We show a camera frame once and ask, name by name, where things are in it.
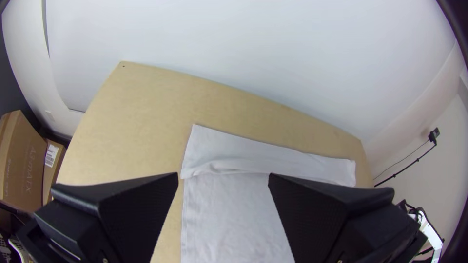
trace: dark wall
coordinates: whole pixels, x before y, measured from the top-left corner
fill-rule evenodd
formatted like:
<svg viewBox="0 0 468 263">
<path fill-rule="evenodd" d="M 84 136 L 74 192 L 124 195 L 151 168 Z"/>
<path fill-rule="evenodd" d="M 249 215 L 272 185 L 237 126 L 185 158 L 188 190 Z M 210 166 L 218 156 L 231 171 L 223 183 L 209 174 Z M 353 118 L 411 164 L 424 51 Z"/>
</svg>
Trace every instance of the dark wall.
<svg viewBox="0 0 468 263">
<path fill-rule="evenodd" d="M 6 1 L 0 1 L 0 11 Z M 3 25 L 0 19 L 0 115 L 4 113 L 22 110 L 23 114 L 38 131 L 41 123 L 29 107 L 23 93 L 16 82 L 15 75 L 10 66 L 8 55 L 6 53 L 5 41 L 3 39 Z"/>
</svg>

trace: wall outlet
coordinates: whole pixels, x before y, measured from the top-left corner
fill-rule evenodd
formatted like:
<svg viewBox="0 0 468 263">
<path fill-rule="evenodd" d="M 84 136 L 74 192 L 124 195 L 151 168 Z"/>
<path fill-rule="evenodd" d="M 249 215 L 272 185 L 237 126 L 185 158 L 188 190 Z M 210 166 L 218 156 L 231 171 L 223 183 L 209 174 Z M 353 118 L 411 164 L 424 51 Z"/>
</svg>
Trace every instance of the wall outlet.
<svg viewBox="0 0 468 263">
<path fill-rule="evenodd" d="M 54 115 L 52 114 L 51 111 L 45 111 L 45 113 L 47 114 L 47 117 L 49 117 L 51 121 L 55 122 Z"/>
</svg>

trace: white backdrop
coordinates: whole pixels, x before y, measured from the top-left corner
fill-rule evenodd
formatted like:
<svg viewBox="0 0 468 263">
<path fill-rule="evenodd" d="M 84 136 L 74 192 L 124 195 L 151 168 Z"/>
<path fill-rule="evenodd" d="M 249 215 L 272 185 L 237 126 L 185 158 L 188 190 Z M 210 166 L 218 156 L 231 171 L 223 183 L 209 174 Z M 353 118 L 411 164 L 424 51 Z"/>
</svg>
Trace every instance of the white backdrop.
<svg viewBox="0 0 468 263">
<path fill-rule="evenodd" d="M 47 0 L 65 104 L 120 60 L 225 83 L 368 140 L 429 86 L 455 38 L 434 0 Z"/>
</svg>

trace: white wall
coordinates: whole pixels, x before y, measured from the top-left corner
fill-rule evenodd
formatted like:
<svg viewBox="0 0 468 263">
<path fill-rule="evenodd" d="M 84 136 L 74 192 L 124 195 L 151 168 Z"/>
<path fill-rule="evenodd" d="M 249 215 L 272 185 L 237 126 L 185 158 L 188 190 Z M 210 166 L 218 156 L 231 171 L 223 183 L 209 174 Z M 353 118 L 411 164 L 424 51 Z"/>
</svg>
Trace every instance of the white wall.
<svg viewBox="0 0 468 263">
<path fill-rule="evenodd" d="M 435 0 L 48 0 L 47 28 L 72 109 L 129 60 L 249 91 L 364 141 L 429 87 L 455 43 Z"/>
<path fill-rule="evenodd" d="M 456 42 L 428 88 L 372 139 L 363 142 L 371 170 L 427 130 L 455 97 L 465 74 L 465 62 Z"/>
<path fill-rule="evenodd" d="M 1 19 L 8 58 L 29 106 L 44 125 L 72 136 L 82 113 L 68 110 L 55 86 L 44 37 L 41 1 L 12 0 Z"/>
<path fill-rule="evenodd" d="M 409 204 L 424 208 L 431 223 L 441 237 L 446 239 L 446 248 L 458 225 L 468 194 L 468 113 L 459 95 L 430 125 L 430 129 L 435 127 L 441 132 L 437 138 L 437 146 L 419 163 L 384 183 L 382 187 L 395 189 L 395 203 L 406 199 Z M 379 172 L 411 153 L 427 140 L 426 136 L 427 134 L 424 137 L 419 136 L 381 163 Z M 431 144 L 427 143 L 375 182 L 398 172 L 430 147 Z"/>
</svg>

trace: white sheet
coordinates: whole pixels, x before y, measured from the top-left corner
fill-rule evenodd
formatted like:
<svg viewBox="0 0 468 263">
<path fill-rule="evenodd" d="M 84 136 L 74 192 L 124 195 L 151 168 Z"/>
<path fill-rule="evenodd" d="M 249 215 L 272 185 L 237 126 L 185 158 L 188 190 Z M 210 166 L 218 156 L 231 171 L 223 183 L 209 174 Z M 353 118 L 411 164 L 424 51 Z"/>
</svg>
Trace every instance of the white sheet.
<svg viewBox="0 0 468 263">
<path fill-rule="evenodd" d="M 271 172 L 355 185 L 355 162 L 194 125 L 185 151 L 182 263 L 294 262 L 268 189 Z"/>
</svg>

